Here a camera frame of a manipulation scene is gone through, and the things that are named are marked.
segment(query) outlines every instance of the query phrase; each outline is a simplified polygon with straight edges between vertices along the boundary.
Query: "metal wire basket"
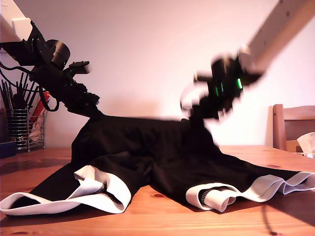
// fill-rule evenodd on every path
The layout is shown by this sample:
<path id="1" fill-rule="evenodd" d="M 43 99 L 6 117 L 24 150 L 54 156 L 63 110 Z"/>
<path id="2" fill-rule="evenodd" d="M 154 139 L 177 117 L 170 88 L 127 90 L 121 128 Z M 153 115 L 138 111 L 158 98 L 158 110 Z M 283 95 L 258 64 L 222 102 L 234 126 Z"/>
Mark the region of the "metal wire basket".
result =
<path id="1" fill-rule="evenodd" d="M 45 114 L 31 116 L 29 109 L 6 110 L 7 135 L 16 142 L 17 150 L 45 148 Z"/>

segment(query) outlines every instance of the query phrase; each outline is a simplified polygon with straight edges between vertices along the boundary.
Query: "chair backrest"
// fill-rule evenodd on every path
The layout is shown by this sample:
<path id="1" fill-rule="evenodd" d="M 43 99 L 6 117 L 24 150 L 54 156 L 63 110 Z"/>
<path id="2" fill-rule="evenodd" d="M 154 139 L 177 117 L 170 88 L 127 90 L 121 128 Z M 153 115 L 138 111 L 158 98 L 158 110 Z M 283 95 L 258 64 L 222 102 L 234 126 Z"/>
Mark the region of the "chair backrest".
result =
<path id="1" fill-rule="evenodd" d="M 296 141 L 303 134 L 315 132 L 315 106 L 273 107 L 273 147 L 284 151 L 302 152 Z"/>

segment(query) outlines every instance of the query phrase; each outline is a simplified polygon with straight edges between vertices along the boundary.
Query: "wooden table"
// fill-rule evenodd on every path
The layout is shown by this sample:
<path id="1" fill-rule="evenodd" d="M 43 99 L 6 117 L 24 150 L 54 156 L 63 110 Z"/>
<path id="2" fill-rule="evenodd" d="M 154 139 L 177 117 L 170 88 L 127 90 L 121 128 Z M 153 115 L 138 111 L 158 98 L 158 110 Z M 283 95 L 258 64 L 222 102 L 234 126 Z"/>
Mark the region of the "wooden table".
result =
<path id="1" fill-rule="evenodd" d="M 315 172 L 315 160 L 265 146 L 222 146 L 257 165 Z M 70 149 L 46 149 L 1 160 L 1 199 L 29 192 L 70 161 Z M 146 186 L 123 214 L 79 206 L 58 215 L 6 217 L 1 235 L 305 235 L 315 236 L 315 191 L 276 194 L 265 203 L 237 199 L 224 213 L 185 207 Z"/>

